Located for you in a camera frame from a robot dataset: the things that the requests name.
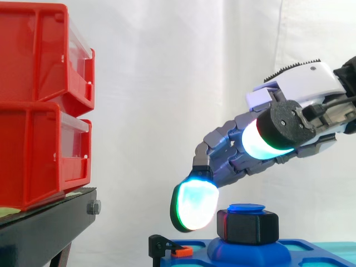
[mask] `white wall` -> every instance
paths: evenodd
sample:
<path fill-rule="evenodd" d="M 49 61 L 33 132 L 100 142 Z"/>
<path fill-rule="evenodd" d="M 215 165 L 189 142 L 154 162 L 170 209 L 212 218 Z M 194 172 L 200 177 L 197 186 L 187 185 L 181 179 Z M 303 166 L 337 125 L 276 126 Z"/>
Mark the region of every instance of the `white wall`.
<path fill-rule="evenodd" d="M 68 266 L 150 266 L 147 239 L 214 238 L 170 223 L 172 190 L 196 145 L 246 111 L 244 95 L 281 66 L 356 56 L 354 1 L 64 0 L 96 51 L 91 186 L 102 213 L 72 245 Z M 355 136 L 224 187 L 219 208 L 256 202 L 282 238 L 356 239 Z"/>

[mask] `red plastic drawer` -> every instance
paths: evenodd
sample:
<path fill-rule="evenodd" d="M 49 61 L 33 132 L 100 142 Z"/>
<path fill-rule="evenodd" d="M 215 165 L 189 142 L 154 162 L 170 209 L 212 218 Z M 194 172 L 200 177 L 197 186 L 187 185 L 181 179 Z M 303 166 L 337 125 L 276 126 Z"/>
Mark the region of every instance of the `red plastic drawer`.
<path fill-rule="evenodd" d="M 94 51 L 63 4 L 0 2 L 0 100 L 94 109 Z"/>
<path fill-rule="evenodd" d="M 0 102 L 0 125 L 0 207 L 27 210 L 90 182 L 90 121 L 56 103 Z"/>

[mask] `black cylindrical sensor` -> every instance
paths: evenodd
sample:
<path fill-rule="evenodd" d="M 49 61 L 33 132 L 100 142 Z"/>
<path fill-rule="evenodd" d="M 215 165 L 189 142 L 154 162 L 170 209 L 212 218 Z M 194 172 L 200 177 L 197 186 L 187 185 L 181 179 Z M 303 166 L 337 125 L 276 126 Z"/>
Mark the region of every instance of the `black cylindrical sensor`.
<path fill-rule="evenodd" d="M 257 118 L 257 129 L 263 140 L 275 149 L 294 149 L 315 137 L 307 129 L 295 110 L 301 106 L 294 100 L 273 102 Z"/>

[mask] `robotic hand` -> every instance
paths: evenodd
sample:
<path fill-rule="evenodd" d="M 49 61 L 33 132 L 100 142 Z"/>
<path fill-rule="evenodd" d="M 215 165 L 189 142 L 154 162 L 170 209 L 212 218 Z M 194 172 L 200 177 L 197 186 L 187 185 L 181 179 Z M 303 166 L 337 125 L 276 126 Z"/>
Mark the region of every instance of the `robotic hand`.
<path fill-rule="evenodd" d="M 179 231 L 209 223 L 219 187 L 322 152 L 337 132 L 356 132 L 356 57 L 334 71 L 320 60 L 283 68 L 246 99 L 249 112 L 204 137 L 192 171 L 175 187 L 170 215 Z"/>

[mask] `black metal shelf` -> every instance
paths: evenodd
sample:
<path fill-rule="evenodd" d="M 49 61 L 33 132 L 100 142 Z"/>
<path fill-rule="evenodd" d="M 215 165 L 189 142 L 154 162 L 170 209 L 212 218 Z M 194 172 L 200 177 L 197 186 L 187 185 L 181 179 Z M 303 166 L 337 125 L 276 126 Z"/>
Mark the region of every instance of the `black metal shelf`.
<path fill-rule="evenodd" d="M 95 221 L 95 188 L 28 212 L 0 218 L 0 266 L 66 266 L 71 242 Z"/>

